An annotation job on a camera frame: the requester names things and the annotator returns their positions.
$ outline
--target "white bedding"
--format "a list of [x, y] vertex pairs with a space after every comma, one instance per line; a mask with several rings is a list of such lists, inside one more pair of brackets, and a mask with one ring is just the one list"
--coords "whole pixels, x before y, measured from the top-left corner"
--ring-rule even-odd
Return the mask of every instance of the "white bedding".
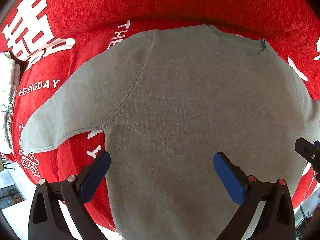
[[0, 152], [10, 154], [12, 146], [12, 116], [20, 83], [20, 65], [9, 52], [0, 53]]

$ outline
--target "gray sweater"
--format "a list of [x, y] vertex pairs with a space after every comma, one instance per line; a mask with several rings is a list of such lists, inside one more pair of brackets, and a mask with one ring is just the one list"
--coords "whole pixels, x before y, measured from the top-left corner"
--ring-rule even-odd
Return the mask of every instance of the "gray sweater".
[[103, 129], [124, 239], [205, 240], [238, 208], [213, 154], [259, 180], [283, 178], [293, 194], [306, 164], [295, 140], [318, 139], [319, 118], [318, 102], [265, 40], [200, 25], [138, 33], [88, 60], [30, 117], [21, 144], [44, 152]]

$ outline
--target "metal bolt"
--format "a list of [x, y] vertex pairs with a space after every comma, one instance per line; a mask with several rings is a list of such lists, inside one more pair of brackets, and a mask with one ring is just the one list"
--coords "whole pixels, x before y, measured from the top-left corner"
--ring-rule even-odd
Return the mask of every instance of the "metal bolt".
[[286, 184], [285, 180], [284, 179], [279, 179], [279, 184], [284, 186]]
[[68, 177], [68, 181], [69, 181], [69, 182], [73, 182], [75, 179], [76, 179], [76, 176], [75, 176], [75, 175], [70, 175], [70, 176]]
[[250, 175], [250, 176], [248, 177], [248, 180], [249, 180], [250, 182], [256, 182], [256, 181], [257, 181], [257, 178], [256, 178], [255, 176], [253, 176], [253, 175]]
[[38, 184], [43, 185], [45, 183], [45, 179], [39, 179]]

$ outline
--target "white floor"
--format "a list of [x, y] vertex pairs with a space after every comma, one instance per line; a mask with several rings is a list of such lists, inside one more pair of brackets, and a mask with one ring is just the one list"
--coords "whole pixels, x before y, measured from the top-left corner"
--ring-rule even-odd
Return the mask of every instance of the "white floor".
[[[15, 184], [19, 188], [20, 192], [22, 192], [26, 200], [11, 207], [5, 208], [2, 210], [2, 212], [20, 239], [28, 240], [29, 213], [36, 186], [28, 179], [19, 165], [13, 163], [8, 167], [15, 168], [15, 170], [7, 171], [10, 172]], [[80, 236], [76, 226], [73, 223], [73, 220], [71, 219], [67, 207], [62, 203], [60, 203], [60, 206], [73, 237], [78, 240], [82, 240], [82, 237]], [[98, 225], [98, 227], [108, 240], [122, 240], [120, 234], [110, 231], [100, 225]]]

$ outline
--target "red blanket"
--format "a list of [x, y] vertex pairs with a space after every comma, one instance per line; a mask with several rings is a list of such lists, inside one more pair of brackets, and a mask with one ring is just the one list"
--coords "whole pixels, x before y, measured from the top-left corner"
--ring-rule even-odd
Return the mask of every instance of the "red blanket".
[[[320, 99], [320, 22], [305, 0], [18, 0], [0, 28], [0, 51], [11, 50], [29, 62], [15, 102], [14, 154], [9, 158], [34, 183], [77, 174], [104, 149], [104, 134], [83, 133], [57, 150], [26, 153], [19, 138], [31, 114], [85, 61], [123, 39], [155, 28], [198, 24], [265, 38], [283, 60], [289, 57], [304, 73], [311, 97]], [[314, 177], [311, 168], [301, 178], [294, 207], [315, 190]], [[96, 223], [115, 230], [105, 180], [86, 208]]]

